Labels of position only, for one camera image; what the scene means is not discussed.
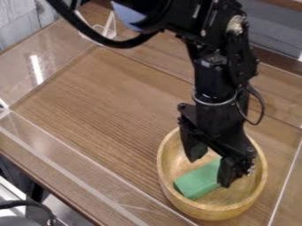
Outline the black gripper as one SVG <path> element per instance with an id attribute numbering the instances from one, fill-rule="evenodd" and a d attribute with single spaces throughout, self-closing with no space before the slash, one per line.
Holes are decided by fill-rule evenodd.
<path id="1" fill-rule="evenodd" d="M 244 132 L 250 94 L 234 91 L 226 99 L 210 98 L 192 92 L 194 103 L 179 103 L 179 133 L 188 161 L 195 162 L 211 148 L 220 156 L 216 181 L 230 185 L 254 167 L 256 148 Z"/>

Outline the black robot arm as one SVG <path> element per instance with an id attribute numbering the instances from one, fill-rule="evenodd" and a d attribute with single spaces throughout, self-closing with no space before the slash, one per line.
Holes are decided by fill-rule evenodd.
<path id="1" fill-rule="evenodd" d="M 256 149 L 244 133 L 250 80 L 258 59 L 248 42 L 246 12 L 238 0 L 111 0 L 124 25 L 137 32 L 128 40 L 105 38 L 63 0 L 45 0 L 92 41 L 131 49 L 170 31 L 186 44 L 195 70 L 194 102 L 180 103 L 179 133 L 188 161 L 207 150 L 220 155 L 216 181 L 228 187 L 254 167 Z"/>

